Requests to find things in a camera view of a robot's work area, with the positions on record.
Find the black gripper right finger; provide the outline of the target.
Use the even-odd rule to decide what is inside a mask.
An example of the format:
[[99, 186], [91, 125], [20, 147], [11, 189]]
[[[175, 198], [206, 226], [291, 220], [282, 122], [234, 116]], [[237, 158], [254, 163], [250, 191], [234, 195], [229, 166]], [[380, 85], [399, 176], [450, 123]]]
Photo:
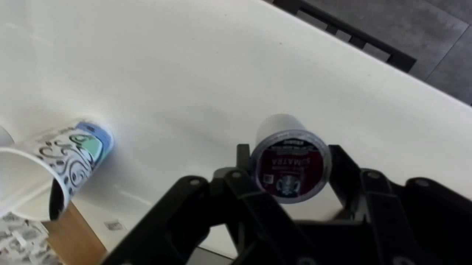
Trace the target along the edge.
[[303, 220], [322, 265], [472, 265], [472, 200], [427, 176], [405, 183], [331, 148], [341, 210]]

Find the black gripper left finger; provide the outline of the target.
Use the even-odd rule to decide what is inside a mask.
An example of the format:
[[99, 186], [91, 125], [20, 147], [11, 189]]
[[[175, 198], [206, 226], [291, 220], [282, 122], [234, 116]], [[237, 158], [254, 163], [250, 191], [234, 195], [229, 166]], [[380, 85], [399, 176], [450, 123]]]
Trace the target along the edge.
[[237, 247], [234, 265], [296, 265], [294, 250], [276, 232], [291, 220], [248, 170], [250, 145], [240, 144], [237, 164], [217, 169], [211, 181], [181, 178], [102, 265], [185, 265], [217, 225]]

